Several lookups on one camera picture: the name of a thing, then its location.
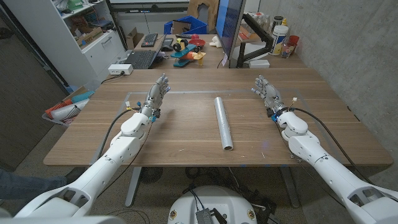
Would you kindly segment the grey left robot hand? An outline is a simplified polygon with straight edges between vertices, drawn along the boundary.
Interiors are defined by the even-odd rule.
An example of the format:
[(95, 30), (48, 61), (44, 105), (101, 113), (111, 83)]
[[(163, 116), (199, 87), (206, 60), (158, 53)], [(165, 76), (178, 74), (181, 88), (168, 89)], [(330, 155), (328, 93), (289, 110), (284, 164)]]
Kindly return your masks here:
[(160, 78), (151, 86), (147, 92), (144, 106), (141, 109), (141, 113), (146, 115), (148, 118), (151, 117), (155, 110), (159, 109), (162, 105), (164, 95), (170, 90), (169, 79), (163, 73)]

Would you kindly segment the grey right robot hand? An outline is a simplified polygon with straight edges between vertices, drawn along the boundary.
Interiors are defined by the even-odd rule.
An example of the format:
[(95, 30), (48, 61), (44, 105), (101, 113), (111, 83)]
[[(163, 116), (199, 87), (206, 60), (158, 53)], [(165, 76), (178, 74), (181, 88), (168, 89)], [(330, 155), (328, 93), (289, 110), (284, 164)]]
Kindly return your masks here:
[(254, 84), (256, 88), (252, 88), (251, 91), (256, 95), (259, 95), (264, 101), (264, 105), (267, 109), (267, 116), (269, 118), (271, 116), (278, 117), (283, 112), (287, 111), (287, 107), (282, 101), (280, 92), (270, 84), (267, 79), (262, 75), (259, 75), (259, 77), (255, 79)]

